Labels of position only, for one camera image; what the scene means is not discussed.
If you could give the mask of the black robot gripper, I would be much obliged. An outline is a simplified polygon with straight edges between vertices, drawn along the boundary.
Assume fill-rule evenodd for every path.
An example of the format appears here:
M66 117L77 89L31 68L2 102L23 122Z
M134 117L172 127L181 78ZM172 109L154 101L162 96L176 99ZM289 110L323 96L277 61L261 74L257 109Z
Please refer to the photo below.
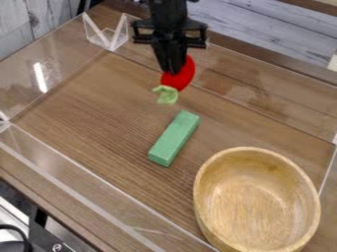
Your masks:
M160 28L152 19L136 20L130 23L133 28L133 41L136 43L150 44L156 57L165 73L176 74L181 72L188 57L188 47L208 47L209 25L188 18L181 24L170 28ZM170 40L182 38L177 45ZM172 61L172 52L176 47L176 60Z

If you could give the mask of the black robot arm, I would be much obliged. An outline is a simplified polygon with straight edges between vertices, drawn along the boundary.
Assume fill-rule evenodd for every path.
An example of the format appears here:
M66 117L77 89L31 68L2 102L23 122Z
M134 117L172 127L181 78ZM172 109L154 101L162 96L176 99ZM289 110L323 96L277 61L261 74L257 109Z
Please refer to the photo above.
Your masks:
M209 25L189 17L188 2L149 0L150 17L130 23L133 41L150 44L165 73L178 75L188 63L188 50L208 47Z

